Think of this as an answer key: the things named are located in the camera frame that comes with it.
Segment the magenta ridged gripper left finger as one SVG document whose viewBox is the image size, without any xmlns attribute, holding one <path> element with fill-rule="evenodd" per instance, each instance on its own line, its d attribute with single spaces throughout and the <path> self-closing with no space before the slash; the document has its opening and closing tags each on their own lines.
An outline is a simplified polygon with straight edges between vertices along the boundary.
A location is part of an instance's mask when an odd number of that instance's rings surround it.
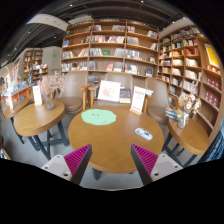
<svg viewBox="0 0 224 224">
<path fill-rule="evenodd" d="M 87 144 L 66 156 L 54 156 L 42 169 L 79 185 L 91 155 L 92 145 Z"/>
</svg>

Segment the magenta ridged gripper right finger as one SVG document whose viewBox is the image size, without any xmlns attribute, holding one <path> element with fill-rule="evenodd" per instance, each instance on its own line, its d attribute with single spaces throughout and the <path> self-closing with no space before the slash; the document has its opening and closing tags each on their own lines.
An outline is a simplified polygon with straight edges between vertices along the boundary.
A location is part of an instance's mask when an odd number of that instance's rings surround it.
<svg viewBox="0 0 224 224">
<path fill-rule="evenodd" d="M 131 155 L 144 185 L 157 181 L 182 169 L 166 154 L 155 154 L 136 144 L 131 145 Z"/>
</svg>

